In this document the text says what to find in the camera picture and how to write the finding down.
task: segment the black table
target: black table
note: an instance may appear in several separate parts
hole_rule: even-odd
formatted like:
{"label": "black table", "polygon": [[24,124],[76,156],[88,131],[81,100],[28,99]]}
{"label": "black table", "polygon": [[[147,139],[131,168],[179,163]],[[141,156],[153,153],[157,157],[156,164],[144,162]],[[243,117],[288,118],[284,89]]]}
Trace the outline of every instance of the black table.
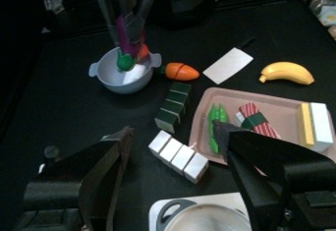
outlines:
{"label": "black table", "polygon": [[[201,24],[183,29],[147,25],[147,44],[168,62],[184,62],[200,72],[247,38],[251,64],[220,86],[201,75],[192,85],[191,104],[173,135],[189,142],[192,120],[209,87],[224,87],[273,96],[323,102],[336,115],[336,46],[324,27],[300,2],[280,2],[213,13]],[[152,155],[148,145],[159,133],[153,118],[172,81],[157,72],[139,93],[109,92],[88,77],[89,65],[112,49],[108,32],[49,41],[43,46],[33,76],[0,147],[1,230],[11,230],[23,211],[23,194],[43,163],[43,149],[55,144],[67,156],[129,125],[133,146],[120,188],[116,230],[148,230],[148,211],[163,199],[236,192],[225,166],[209,164],[197,185]],[[264,66],[297,62],[315,77],[311,86],[289,81],[260,84]]]}

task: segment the white toy block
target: white toy block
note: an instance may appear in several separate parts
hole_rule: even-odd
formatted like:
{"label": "white toy block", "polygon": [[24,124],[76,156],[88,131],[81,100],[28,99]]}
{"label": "white toy block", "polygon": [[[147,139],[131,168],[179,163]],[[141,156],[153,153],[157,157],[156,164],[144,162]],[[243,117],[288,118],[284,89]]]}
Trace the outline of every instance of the white toy block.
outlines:
{"label": "white toy block", "polygon": [[200,155],[199,153],[195,153],[195,156],[188,163],[187,167],[184,168],[184,175],[188,180],[191,180],[195,184],[200,181],[203,178],[203,175],[209,167],[209,161],[208,159]]}
{"label": "white toy block", "polygon": [[185,145],[180,148],[171,164],[173,170],[184,175],[184,168],[195,155],[195,151]]}
{"label": "white toy block", "polygon": [[160,159],[169,167],[172,167],[171,161],[173,160],[173,157],[181,146],[183,144],[177,140],[171,139],[160,152]]}
{"label": "white toy block", "polygon": [[160,152],[171,139],[172,139],[171,134],[168,134],[164,131],[160,131],[159,134],[156,135],[155,139],[152,140],[148,146],[156,157],[159,157]]}

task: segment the pot handle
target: pot handle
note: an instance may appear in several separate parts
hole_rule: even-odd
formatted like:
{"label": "pot handle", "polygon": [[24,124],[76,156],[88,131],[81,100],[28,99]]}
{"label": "pot handle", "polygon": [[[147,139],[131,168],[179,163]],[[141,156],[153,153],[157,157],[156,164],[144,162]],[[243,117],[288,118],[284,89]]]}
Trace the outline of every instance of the pot handle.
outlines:
{"label": "pot handle", "polygon": [[[173,206],[179,205],[179,208],[175,210],[175,212],[164,216],[167,210]],[[169,224],[171,220],[173,217],[191,205],[196,204],[195,202],[184,199],[176,199],[169,201],[168,203],[164,204],[163,208],[160,209],[160,212],[157,214],[157,220],[156,220],[156,231],[164,231],[167,225]]]}
{"label": "pot handle", "polygon": [[161,66],[161,55],[160,54],[151,54],[151,68],[159,68]]}
{"label": "pot handle", "polygon": [[99,62],[95,62],[89,66],[89,77],[95,78],[97,76]]}

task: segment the green toy block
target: green toy block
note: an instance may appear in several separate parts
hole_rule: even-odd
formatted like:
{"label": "green toy block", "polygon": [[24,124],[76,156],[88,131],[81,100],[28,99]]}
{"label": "green toy block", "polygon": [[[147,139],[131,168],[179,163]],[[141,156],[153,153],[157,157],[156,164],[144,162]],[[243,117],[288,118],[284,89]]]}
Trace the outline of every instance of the green toy block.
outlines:
{"label": "green toy block", "polygon": [[169,101],[173,101],[176,103],[183,104],[184,111],[185,111],[185,107],[189,104],[189,96],[187,94],[180,93],[180,92],[175,92],[175,91],[169,91],[165,99]]}
{"label": "green toy block", "polygon": [[192,90],[192,86],[183,84],[183,83],[173,82],[171,90],[175,92],[180,92],[180,93],[189,95],[191,90]]}
{"label": "green toy block", "polygon": [[179,123],[181,123],[181,117],[184,115],[184,105],[176,103],[173,101],[165,100],[161,106],[161,110],[175,114],[179,119]]}
{"label": "green toy block", "polygon": [[160,109],[155,117],[155,123],[161,130],[175,134],[175,127],[179,123],[179,119],[175,114]]}

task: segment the tray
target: tray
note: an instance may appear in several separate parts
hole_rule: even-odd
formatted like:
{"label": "tray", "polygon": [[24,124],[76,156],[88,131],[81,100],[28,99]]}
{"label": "tray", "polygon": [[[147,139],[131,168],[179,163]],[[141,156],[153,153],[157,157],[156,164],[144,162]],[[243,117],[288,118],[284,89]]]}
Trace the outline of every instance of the tray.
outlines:
{"label": "tray", "polygon": [[[201,102],[199,104],[189,138],[189,146],[193,150],[204,155],[211,161],[225,164],[223,156],[215,153],[208,144],[209,139],[209,122],[208,113],[212,104],[223,104],[228,113],[229,122],[233,123],[235,113],[239,106],[253,102],[268,119],[272,127],[279,133],[281,140],[299,144],[297,119],[296,111],[303,101],[291,100],[271,95],[237,91],[225,88],[211,87],[207,89]],[[335,140],[335,130],[329,115],[332,137]],[[336,144],[320,152],[336,161]]]}

